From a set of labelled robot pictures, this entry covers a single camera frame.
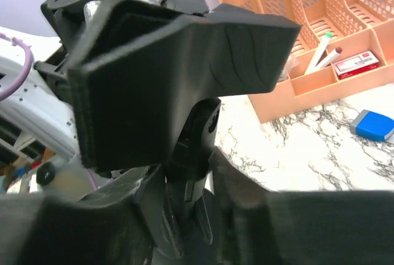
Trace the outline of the red white staple box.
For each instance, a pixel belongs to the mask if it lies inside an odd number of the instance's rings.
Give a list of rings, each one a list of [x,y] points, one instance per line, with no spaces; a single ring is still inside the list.
[[[338,80],[370,71],[379,66],[379,59],[370,50],[333,64]]]

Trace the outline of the orange plastic file organizer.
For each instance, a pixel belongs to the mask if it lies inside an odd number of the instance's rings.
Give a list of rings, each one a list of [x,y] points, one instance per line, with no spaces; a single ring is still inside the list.
[[[393,81],[393,0],[220,0],[262,14],[282,15],[301,25],[292,48],[296,66],[272,93],[251,95],[259,121],[297,113]],[[307,67],[325,35],[326,53],[341,48],[341,58],[371,51],[376,68],[339,79],[334,66]]]

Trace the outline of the round-base mic stand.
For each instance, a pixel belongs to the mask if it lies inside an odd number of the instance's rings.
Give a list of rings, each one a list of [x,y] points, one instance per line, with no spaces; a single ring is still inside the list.
[[[203,194],[211,171],[209,158],[214,150],[220,105],[219,98],[194,105],[169,161],[164,164],[162,224],[164,238],[173,252],[161,251],[170,258],[182,259],[196,250],[198,242],[210,246],[213,241]]]

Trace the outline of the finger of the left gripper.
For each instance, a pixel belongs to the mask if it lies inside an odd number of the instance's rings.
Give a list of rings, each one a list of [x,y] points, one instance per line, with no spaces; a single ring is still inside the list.
[[[231,4],[198,12],[212,26],[198,82],[198,98],[270,93],[301,25],[282,16],[258,14]]]
[[[138,0],[102,0],[66,61],[81,160],[98,172],[168,159],[214,95],[212,24]]]

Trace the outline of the blue small box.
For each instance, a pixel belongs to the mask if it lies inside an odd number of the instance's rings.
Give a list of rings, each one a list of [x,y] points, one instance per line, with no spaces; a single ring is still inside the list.
[[[372,141],[385,142],[393,135],[393,119],[364,109],[350,123],[350,131]]]

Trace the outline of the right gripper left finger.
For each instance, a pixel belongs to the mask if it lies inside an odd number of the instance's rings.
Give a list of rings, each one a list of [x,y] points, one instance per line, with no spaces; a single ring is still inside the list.
[[[151,264],[183,255],[164,224],[161,167],[129,170],[73,202],[43,193],[1,197],[2,264]]]

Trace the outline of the white pen in organizer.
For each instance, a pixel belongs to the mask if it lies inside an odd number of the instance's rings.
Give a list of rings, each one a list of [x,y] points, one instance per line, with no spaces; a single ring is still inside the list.
[[[315,53],[312,56],[312,59],[310,60],[310,63],[305,70],[305,74],[311,73],[317,66],[322,54],[324,54],[324,51],[326,50],[326,47],[330,43],[332,39],[332,33],[328,32],[326,33],[322,39],[320,40],[320,43],[318,44]]]

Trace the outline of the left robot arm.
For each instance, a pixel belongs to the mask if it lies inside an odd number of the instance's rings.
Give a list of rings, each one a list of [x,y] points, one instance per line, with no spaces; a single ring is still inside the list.
[[[296,22],[205,0],[47,0],[60,40],[17,86],[13,121],[41,143],[103,174],[163,165],[207,170],[221,97],[271,92],[300,33]]]

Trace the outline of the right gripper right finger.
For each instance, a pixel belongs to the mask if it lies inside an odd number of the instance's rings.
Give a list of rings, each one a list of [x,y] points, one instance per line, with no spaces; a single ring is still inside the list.
[[[273,192],[211,154],[222,264],[392,264],[391,191]]]

